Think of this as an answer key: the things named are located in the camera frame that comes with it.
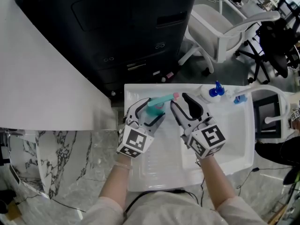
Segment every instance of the white sleeve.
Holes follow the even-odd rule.
[[[123,209],[113,199],[100,197],[85,214],[79,225],[121,225]]]
[[[241,197],[227,199],[217,211],[229,225],[266,225]]]

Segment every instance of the chair armrest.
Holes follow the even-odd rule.
[[[243,15],[243,13],[228,0],[219,0],[220,14],[222,14],[223,11],[223,2],[227,3],[228,6],[230,6],[243,20],[247,19],[247,17]]]
[[[200,22],[204,27],[206,27],[209,31],[211,31],[211,33],[213,33],[218,38],[233,38],[233,37],[235,37],[232,35],[224,35],[222,32],[219,32],[213,26],[211,26],[204,18],[202,18],[198,13],[196,13],[194,10],[192,10],[191,16],[193,16],[198,22]]]

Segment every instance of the white office chair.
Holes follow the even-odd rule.
[[[238,13],[243,21],[232,25],[222,15],[223,2],[227,3]],[[202,72],[208,75],[214,72],[211,61],[222,63],[230,58],[244,42],[245,30],[253,23],[263,21],[275,21],[280,18],[277,11],[263,12],[246,18],[230,1],[219,1],[220,12],[210,6],[194,5],[185,38],[193,43],[192,48],[178,61],[182,66],[190,56],[200,52],[205,58],[208,67]]]

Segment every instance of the black office chair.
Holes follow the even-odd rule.
[[[260,55],[261,52],[257,52],[249,40],[244,42],[244,45],[249,45],[253,54],[238,50],[235,55],[238,57],[240,54],[244,54],[256,62],[256,68],[254,77],[248,79],[249,83],[253,83],[257,79],[259,68],[262,68],[266,80],[263,84],[268,84],[270,82],[269,75],[263,64],[263,62],[269,61],[274,69],[278,72],[279,75],[284,78],[287,77],[287,59],[286,56],[291,56],[291,53],[294,52],[293,45],[296,43],[295,34],[292,29],[286,29],[286,22],[283,19],[279,19],[275,22],[262,22],[260,28],[256,31],[257,36],[260,38],[260,46],[263,55]]]

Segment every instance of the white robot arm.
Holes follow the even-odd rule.
[[[182,93],[188,104],[190,117],[182,108],[171,101],[171,111],[179,126],[184,129],[181,136],[188,148],[192,148],[199,158],[205,158],[221,150],[226,142],[224,135],[211,116],[204,101],[189,93]]]
[[[117,152],[131,158],[147,151],[154,141],[154,134],[165,119],[165,113],[149,116],[145,108],[151,98],[133,104],[125,116],[125,127],[120,131]]]

